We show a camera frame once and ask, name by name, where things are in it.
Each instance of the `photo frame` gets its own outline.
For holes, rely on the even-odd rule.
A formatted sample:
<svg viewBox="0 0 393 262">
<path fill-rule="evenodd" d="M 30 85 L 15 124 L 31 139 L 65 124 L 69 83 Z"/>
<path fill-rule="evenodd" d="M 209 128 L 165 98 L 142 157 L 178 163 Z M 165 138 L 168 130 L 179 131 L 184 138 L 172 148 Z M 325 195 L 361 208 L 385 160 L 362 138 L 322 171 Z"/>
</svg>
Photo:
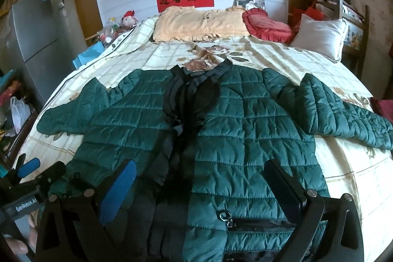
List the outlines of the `photo frame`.
<svg viewBox="0 0 393 262">
<path fill-rule="evenodd" d="M 245 10 L 249 10 L 251 8 L 260 8 L 265 9 L 265 0 L 235 0 L 235 4 L 238 6 L 242 6 Z"/>
</svg>

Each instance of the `jacket sleeve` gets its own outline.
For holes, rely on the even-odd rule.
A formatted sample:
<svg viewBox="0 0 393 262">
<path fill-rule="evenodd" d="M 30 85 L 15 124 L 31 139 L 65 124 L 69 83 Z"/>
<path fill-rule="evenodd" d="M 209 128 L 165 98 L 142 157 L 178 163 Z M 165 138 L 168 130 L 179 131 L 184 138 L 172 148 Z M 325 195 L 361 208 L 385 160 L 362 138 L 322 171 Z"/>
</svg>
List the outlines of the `jacket sleeve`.
<svg viewBox="0 0 393 262">
<path fill-rule="evenodd" d="M 109 91 L 97 78 L 93 78 L 75 100 L 45 111 L 37 124 L 37 131 L 47 135 L 58 132 L 84 134 L 95 115 L 122 99 L 135 87 L 141 73 L 142 70 L 134 70 Z"/>
<path fill-rule="evenodd" d="M 393 126 L 388 119 L 343 102 L 311 74 L 296 90 L 295 109 L 292 116 L 306 133 L 355 138 L 373 148 L 393 149 Z"/>
</svg>

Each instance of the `pillow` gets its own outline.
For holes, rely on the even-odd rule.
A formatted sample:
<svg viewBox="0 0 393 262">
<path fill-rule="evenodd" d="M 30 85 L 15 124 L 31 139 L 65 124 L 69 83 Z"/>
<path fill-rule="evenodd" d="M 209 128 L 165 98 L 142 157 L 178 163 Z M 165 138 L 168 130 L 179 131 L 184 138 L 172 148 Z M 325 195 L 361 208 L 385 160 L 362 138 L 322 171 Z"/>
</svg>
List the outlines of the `pillow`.
<svg viewBox="0 0 393 262">
<path fill-rule="evenodd" d="M 204 11 L 193 6 L 171 6 L 158 18 L 153 39 L 199 41 L 209 37 L 249 36 L 242 21 L 244 8 L 239 7 Z"/>
<path fill-rule="evenodd" d="M 312 8 L 308 7 L 306 11 L 294 8 L 293 14 L 292 14 L 292 31 L 294 32 L 295 35 L 299 32 L 300 28 L 300 22 L 301 22 L 301 15 L 306 14 L 307 16 L 311 17 L 313 20 L 330 20 L 328 16 L 326 16 L 323 12 Z"/>
<path fill-rule="evenodd" d="M 315 51 L 333 62 L 339 62 L 347 31 L 345 20 L 315 21 L 303 14 L 299 33 L 290 46 Z"/>
<path fill-rule="evenodd" d="M 306 11 L 298 8 L 294 8 L 292 11 L 291 27 L 294 28 L 301 21 L 301 15 L 305 14 Z"/>
<path fill-rule="evenodd" d="M 261 8 L 252 8 L 243 13 L 243 21 L 251 35 L 268 41 L 290 43 L 294 33 L 289 25 L 272 20 Z"/>
<path fill-rule="evenodd" d="M 312 7 L 308 7 L 305 14 L 310 18 L 312 18 L 313 20 L 318 20 L 318 21 L 327 20 L 325 19 L 325 14 L 323 12 L 320 12 L 319 10 L 314 9 Z"/>
</svg>

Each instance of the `red hat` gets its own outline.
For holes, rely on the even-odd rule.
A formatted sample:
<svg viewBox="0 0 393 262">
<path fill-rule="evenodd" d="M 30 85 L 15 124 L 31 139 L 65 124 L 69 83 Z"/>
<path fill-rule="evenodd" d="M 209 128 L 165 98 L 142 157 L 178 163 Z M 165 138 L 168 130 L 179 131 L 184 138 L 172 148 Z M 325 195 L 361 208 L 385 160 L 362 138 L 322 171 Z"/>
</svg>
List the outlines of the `red hat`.
<svg viewBox="0 0 393 262">
<path fill-rule="evenodd" d="M 135 11 L 134 10 L 129 10 L 128 12 L 126 12 L 123 16 L 123 18 L 129 17 L 129 16 L 134 16 L 135 15 Z"/>
</svg>

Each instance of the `yellow pillow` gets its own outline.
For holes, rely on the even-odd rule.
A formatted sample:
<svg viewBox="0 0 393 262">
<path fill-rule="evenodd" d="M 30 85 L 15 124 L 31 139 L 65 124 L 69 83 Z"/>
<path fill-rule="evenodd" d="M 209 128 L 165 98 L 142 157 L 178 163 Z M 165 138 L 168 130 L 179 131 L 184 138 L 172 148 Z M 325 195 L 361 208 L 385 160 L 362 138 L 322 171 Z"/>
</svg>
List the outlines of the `yellow pillow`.
<svg viewBox="0 0 393 262">
<path fill-rule="evenodd" d="M 243 23 L 243 12 L 241 6 L 206 11 L 171 6 L 158 18 L 153 39 L 199 41 L 209 37 L 249 36 Z"/>
</svg>

